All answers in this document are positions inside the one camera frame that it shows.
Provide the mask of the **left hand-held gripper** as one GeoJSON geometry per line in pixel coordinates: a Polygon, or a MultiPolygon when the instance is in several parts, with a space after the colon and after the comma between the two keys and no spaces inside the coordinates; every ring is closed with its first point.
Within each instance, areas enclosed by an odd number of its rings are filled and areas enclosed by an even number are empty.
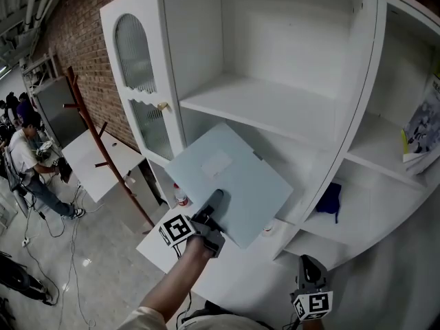
{"type": "Polygon", "coordinates": [[[178,214],[159,227],[165,244],[174,249],[177,258],[182,257],[179,245],[190,237],[202,238],[204,247],[213,253],[214,258],[218,257],[226,240],[212,215],[219,209],[223,198],[224,191],[216,189],[205,205],[192,217],[178,214]]]}

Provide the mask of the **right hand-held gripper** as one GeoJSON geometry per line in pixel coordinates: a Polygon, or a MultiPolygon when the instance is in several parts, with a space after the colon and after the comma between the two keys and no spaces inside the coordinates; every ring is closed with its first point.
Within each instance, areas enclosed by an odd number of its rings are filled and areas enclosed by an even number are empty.
{"type": "Polygon", "coordinates": [[[333,292],[329,290],[327,268],[312,256],[299,258],[296,290],[290,294],[298,321],[317,320],[332,310],[333,292]]]}

